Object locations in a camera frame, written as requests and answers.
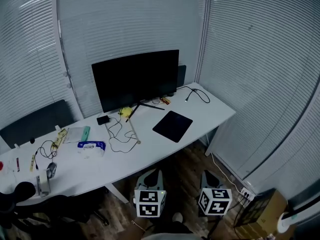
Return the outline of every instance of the white desk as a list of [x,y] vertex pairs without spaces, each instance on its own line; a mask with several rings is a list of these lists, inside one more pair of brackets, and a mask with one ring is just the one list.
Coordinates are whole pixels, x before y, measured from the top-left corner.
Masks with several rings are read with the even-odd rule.
[[[199,84],[191,83],[188,86],[203,90],[209,96],[211,102],[203,102],[195,93],[191,94],[188,102],[185,102],[191,90],[183,88],[179,89],[173,97],[169,98],[171,101],[169,105],[159,105],[159,107],[165,110],[140,106],[132,116],[131,122],[141,140],[141,144],[137,144],[129,153],[113,152],[111,150],[108,142],[110,137],[106,127],[97,124],[96,118],[99,115],[93,115],[69,125],[68,127],[90,126],[88,141],[104,141],[106,143],[103,157],[84,158],[77,153],[77,143],[61,144],[57,156],[53,159],[57,163],[57,169],[54,178],[50,179],[51,193],[46,197],[33,196],[24,202],[20,202],[18,205],[37,204],[56,195],[80,195],[103,186],[106,186],[123,202],[128,202],[112,185],[113,182],[147,168],[179,151],[235,114],[234,110],[205,91]],[[177,112],[193,120],[193,123],[178,143],[152,130],[169,111]],[[110,114],[109,117],[116,117],[118,119],[119,115],[114,113]],[[115,123],[115,120],[111,120],[106,125],[109,128]],[[131,127],[129,123],[125,123],[124,118],[121,120],[121,123],[123,128],[118,138],[126,141],[124,133],[130,131]],[[119,128],[117,127],[112,128],[113,132],[116,133],[118,131]],[[30,172],[32,155],[45,140],[54,140],[56,136],[56,131],[51,132],[37,138],[34,144],[26,143],[19,149],[15,148],[0,155],[0,161],[4,164],[2,171],[0,171],[0,192],[9,193],[19,182],[35,178],[39,172],[36,170],[35,165],[33,172]],[[128,143],[119,143],[117,140],[112,139],[110,142],[115,151],[128,151],[135,143],[135,140],[132,139]],[[44,147],[46,151],[49,151],[50,143],[47,142],[47,145]],[[17,157],[19,157],[19,172],[17,172]],[[42,157],[38,153],[36,155],[36,162],[39,169],[44,170],[51,160]]]

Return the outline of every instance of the desk leg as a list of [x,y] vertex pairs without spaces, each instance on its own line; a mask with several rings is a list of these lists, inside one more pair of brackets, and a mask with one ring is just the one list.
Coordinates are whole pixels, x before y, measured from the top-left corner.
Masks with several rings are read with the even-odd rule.
[[116,187],[112,183],[105,185],[105,187],[122,202],[124,202],[125,204],[129,203],[129,201],[119,192],[118,189],[116,189]]

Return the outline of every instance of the power strip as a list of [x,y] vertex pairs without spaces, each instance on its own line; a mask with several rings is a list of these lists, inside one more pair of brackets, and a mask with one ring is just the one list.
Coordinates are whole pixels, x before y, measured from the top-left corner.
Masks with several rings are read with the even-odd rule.
[[243,187],[241,189],[241,195],[243,195],[245,198],[247,198],[250,202],[255,199],[256,195],[254,193],[252,193],[251,191],[249,191],[248,189],[246,189],[245,187]]

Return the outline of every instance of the white cube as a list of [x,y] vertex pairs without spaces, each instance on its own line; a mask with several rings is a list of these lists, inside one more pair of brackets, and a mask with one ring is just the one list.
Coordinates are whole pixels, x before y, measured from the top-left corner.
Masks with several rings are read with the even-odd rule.
[[205,215],[225,215],[232,202],[231,189],[203,188],[198,205]]
[[134,190],[136,215],[145,218],[160,217],[166,202],[165,190]]

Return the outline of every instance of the person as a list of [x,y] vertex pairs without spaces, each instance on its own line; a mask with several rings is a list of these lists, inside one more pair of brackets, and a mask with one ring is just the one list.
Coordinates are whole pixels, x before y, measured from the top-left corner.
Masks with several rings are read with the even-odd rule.
[[180,212],[173,215],[172,222],[156,225],[153,234],[143,237],[147,225],[147,218],[137,217],[118,240],[202,240],[183,224],[183,216]]

